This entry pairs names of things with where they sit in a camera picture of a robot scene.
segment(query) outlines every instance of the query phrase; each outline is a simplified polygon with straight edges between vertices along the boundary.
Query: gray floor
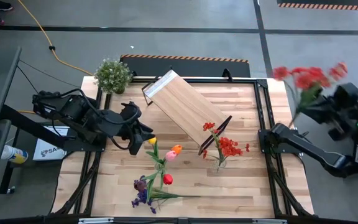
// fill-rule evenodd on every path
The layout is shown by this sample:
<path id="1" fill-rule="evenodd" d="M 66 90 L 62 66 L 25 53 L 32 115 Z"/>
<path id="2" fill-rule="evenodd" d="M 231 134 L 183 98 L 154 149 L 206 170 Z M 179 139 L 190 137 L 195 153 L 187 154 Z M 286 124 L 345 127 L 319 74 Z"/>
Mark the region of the gray floor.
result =
<path id="1" fill-rule="evenodd" d="M 15 10 L 1 14 L 7 25 L 34 25 L 17 1 Z M 288 9 L 275 0 L 259 0 L 266 29 L 358 30 L 358 11 Z M 257 29 L 252 0 L 24 0 L 42 25 L 83 27 L 174 27 Z M 104 58 L 121 54 L 192 55 L 245 58 L 253 77 L 266 77 L 259 34 L 166 32 L 48 32 L 61 59 L 93 72 Z M 342 82 L 358 87 L 358 35 L 266 36 L 273 67 L 317 66 L 327 69 L 346 62 L 349 76 Z M 0 30 L 0 47 L 23 48 L 21 59 L 73 85 L 81 85 L 83 73 L 58 63 L 41 32 Z M 39 90 L 67 91 L 72 86 L 19 66 Z M 17 72 L 7 103 L 17 110 L 31 110 L 34 94 Z M 351 142 L 333 142 L 328 128 L 306 116 L 296 121 L 300 131 L 329 151 L 343 151 Z M 315 213 L 326 218 L 358 221 L 358 179 L 330 176 L 316 161 L 304 157 L 306 176 Z M 0 165 L 0 180 L 4 164 Z M 17 169 L 14 195 L 0 195 L 0 218 L 46 215 L 53 200 L 59 164 L 38 169 Z"/>

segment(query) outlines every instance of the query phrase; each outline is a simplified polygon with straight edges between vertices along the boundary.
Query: yellow cable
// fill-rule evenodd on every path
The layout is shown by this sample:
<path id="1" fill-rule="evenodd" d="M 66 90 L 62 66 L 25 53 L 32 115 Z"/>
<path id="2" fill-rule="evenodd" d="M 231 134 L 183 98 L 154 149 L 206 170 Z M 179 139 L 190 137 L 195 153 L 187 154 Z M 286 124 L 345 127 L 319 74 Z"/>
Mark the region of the yellow cable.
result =
<path id="1" fill-rule="evenodd" d="M 17 112 L 19 113 L 30 113 L 30 114 L 35 114 L 34 111 L 26 111 L 26 110 L 18 110 Z"/>
<path id="2" fill-rule="evenodd" d="M 42 28 L 42 26 L 41 26 L 41 24 L 38 22 L 38 20 L 32 15 L 32 13 L 28 10 L 28 8 L 23 4 L 23 2 L 22 2 L 21 0 L 18 0 L 18 2 L 23 6 L 23 8 L 30 14 L 30 16 L 33 18 L 33 20 L 34 20 L 34 21 L 37 23 L 37 25 L 40 27 L 41 31 L 44 33 L 45 37 L 47 38 L 47 40 L 48 40 L 48 42 L 49 42 L 49 46 L 53 46 L 52 41 L 50 41 L 50 39 L 49 39 L 47 33 L 44 31 L 44 29 Z M 83 73 L 86 73 L 86 74 L 88 74 L 88 75 L 93 76 L 92 73 L 90 73 L 90 72 L 88 72 L 88 71 L 86 71 L 86 70 L 83 70 L 82 68 L 78 68 L 78 67 L 76 67 L 76 66 L 74 66 L 74 65 L 70 65 L 69 63 L 66 63 L 66 62 L 60 60 L 60 59 L 57 57 L 57 54 L 56 54 L 55 50 L 52 49 L 51 51 L 52 51 L 53 55 L 55 56 L 56 60 L 58 60 L 58 62 L 60 62 L 60 63 L 62 63 L 62 64 L 64 64 L 64 65 L 67 65 L 67 66 L 69 66 L 69 67 L 71 67 L 71 68 L 77 69 L 77 70 L 79 70 L 79 71 L 81 71 L 81 72 L 83 72 Z"/>

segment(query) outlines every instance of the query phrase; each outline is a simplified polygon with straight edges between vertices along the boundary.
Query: yellow black striped tape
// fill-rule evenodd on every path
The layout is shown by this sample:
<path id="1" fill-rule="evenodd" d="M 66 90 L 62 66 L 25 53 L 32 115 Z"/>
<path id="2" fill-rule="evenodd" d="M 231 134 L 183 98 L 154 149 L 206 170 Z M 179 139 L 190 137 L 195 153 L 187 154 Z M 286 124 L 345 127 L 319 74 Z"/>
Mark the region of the yellow black striped tape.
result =
<path id="1" fill-rule="evenodd" d="M 189 57 L 189 56 L 163 56 L 163 55 L 136 55 L 136 54 L 126 54 L 126 55 L 121 55 L 121 58 L 164 58 L 164 59 L 210 60 L 210 61 L 217 61 L 217 62 L 244 62 L 244 63 L 248 63 L 248 60 L 245 60 L 245 59 L 211 58 L 211 57 Z"/>
<path id="2" fill-rule="evenodd" d="M 280 7 L 294 7 L 300 9 L 338 9 L 338 10 L 358 10 L 358 6 L 337 5 L 337 4 L 305 4 L 305 3 L 279 3 Z"/>

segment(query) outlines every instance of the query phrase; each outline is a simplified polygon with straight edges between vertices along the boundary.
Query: wooden tabletop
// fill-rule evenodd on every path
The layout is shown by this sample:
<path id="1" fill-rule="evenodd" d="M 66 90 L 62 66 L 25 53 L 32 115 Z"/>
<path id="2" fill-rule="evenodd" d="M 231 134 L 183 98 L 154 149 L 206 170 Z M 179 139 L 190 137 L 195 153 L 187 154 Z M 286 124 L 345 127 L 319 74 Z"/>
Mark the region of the wooden tabletop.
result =
<path id="1" fill-rule="evenodd" d="M 268 79 L 269 92 L 275 122 L 288 124 L 290 107 L 284 84 Z M 92 77 L 84 77 L 82 89 L 87 96 L 95 98 L 97 86 Z M 260 153 L 257 130 L 259 120 L 256 111 L 254 87 L 249 84 L 192 83 L 191 85 L 207 100 L 233 119 L 223 136 L 239 142 L 239 147 L 250 144 L 250 152 L 243 156 L 229 157 L 227 166 L 218 173 L 213 172 L 213 160 L 198 156 L 198 145 L 177 126 L 156 104 L 147 106 L 141 88 L 143 83 L 133 83 L 122 95 L 113 95 L 110 110 L 120 112 L 121 103 L 135 102 L 142 111 L 140 121 L 154 129 L 162 157 L 173 145 L 181 144 L 182 153 L 167 165 L 167 173 L 173 176 L 173 184 L 164 190 L 183 195 L 199 195 L 200 198 L 176 198 L 166 201 L 151 213 L 147 205 L 132 208 L 131 200 L 137 191 L 135 179 L 154 173 L 154 163 L 145 152 L 152 150 L 145 142 L 138 155 L 117 149 L 108 142 L 102 154 L 98 181 L 94 195 L 92 216 L 110 217 L 221 217 L 221 218 L 268 218 L 273 217 L 264 155 Z M 261 94 L 265 110 L 265 100 Z M 217 154 L 213 146 L 209 153 Z M 75 152 L 63 161 L 58 178 L 58 187 L 53 210 L 58 210 L 78 185 L 84 152 Z M 305 171 L 299 158 L 283 154 L 283 165 L 287 185 L 307 211 L 313 213 Z M 280 208 L 284 211 L 281 190 Z"/>

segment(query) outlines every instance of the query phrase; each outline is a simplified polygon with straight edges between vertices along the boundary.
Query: bottle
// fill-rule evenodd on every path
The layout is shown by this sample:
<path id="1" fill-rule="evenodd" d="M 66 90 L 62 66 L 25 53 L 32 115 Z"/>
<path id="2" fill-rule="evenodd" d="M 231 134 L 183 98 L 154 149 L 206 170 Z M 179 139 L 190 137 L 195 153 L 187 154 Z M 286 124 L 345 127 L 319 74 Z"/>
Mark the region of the bottle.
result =
<path id="1" fill-rule="evenodd" d="M 5 145 L 1 159 L 7 159 L 15 164 L 22 164 L 27 160 L 28 156 L 29 154 L 21 149 Z"/>

